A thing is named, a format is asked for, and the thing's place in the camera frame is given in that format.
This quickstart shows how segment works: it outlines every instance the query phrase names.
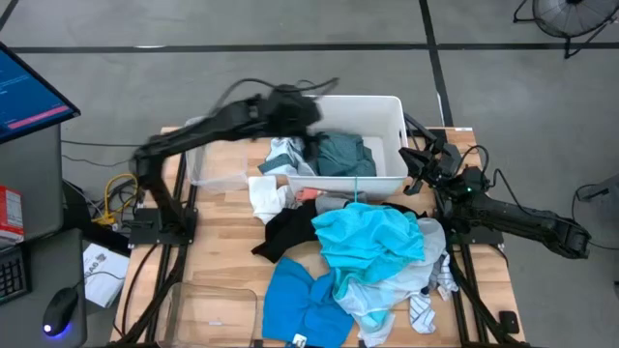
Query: clear plastic container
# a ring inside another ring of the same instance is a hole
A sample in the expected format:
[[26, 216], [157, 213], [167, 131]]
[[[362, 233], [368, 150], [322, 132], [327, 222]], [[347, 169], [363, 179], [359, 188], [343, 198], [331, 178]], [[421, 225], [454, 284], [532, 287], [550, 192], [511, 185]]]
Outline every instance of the clear plastic container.
[[257, 297], [247, 289], [176, 283], [157, 325], [162, 348], [250, 347]]
[[[185, 126], [204, 116], [187, 121]], [[193, 185], [209, 193], [245, 189], [248, 186], [248, 140], [215, 141], [185, 153], [187, 176]]]

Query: computer mouse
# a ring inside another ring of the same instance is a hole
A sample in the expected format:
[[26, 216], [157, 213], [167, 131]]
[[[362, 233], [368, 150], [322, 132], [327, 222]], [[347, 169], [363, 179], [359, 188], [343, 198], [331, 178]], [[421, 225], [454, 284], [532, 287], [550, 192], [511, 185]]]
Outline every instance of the computer mouse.
[[51, 298], [43, 315], [43, 331], [55, 336], [67, 328], [77, 305], [77, 291], [72, 287], [58, 290]]

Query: yellow cable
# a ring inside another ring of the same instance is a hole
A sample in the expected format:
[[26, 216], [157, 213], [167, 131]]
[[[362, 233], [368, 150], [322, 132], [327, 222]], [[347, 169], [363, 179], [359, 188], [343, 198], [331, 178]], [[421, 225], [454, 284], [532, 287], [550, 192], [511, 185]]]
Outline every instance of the yellow cable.
[[[116, 182], [117, 180], [122, 179], [122, 178], [130, 178], [135, 183], [135, 186], [133, 188], [133, 198], [131, 198], [127, 202], [125, 202], [125, 204], [123, 204], [123, 206], [121, 208], [118, 208], [115, 211], [110, 212], [109, 211], [109, 188], [111, 187], [111, 185], [114, 182]], [[104, 202], [103, 215], [101, 217], [94, 218], [92, 221], [96, 222], [98, 224], [103, 224], [103, 225], [109, 225], [109, 224], [116, 223], [116, 217], [114, 215], [122, 212], [124, 209], [129, 207], [131, 205], [131, 203], [132, 203], [132, 199], [136, 199], [136, 196], [137, 196], [137, 178], [135, 178], [135, 176], [133, 174], [130, 174], [130, 173], [125, 173], [125, 174], [117, 175], [117, 176], [111, 178], [107, 182], [107, 184], [105, 185], [105, 192], [103, 194], [104, 194], [104, 197], [103, 197], [103, 202]]]

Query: keyboard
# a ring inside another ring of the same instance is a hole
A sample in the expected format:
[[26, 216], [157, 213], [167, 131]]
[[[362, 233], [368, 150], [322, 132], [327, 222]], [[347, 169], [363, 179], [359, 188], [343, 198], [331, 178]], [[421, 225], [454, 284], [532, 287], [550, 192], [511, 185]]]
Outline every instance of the keyboard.
[[0, 305], [30, 292], [23, 246], [0, 250]]

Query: clothing pile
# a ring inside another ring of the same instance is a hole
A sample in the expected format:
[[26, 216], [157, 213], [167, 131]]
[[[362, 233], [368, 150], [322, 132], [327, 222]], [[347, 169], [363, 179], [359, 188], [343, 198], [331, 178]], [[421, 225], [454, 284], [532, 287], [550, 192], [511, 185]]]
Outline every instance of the clothing pile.
[[271, 153], [258, 169], [264, 175], [376, 176], [371, 149], [364, 146], [360, 135], [323, 131], [315, 137], [318, 139], [315, 160], [305, 162], [304, 144], [300, 138], [274, 138]]
[[[299, 345], [339, 347], [353, 321], [367, 347], [384, 343], [396, 315], [409, 302], [413, 330], [431, 334], [429, 292], [444, 300], [457, 291], [440, 223], [391, 203], [370, 205], [341, 194], [308, 190], [293, 195], [275, 178], [250, 178], [254, 215], [265, 221], [265, 242], [251, 252], [278, 263], [264, 301], [262, 336]], [[314, 280], [283, 257], [318, 241], [329, 273]]]

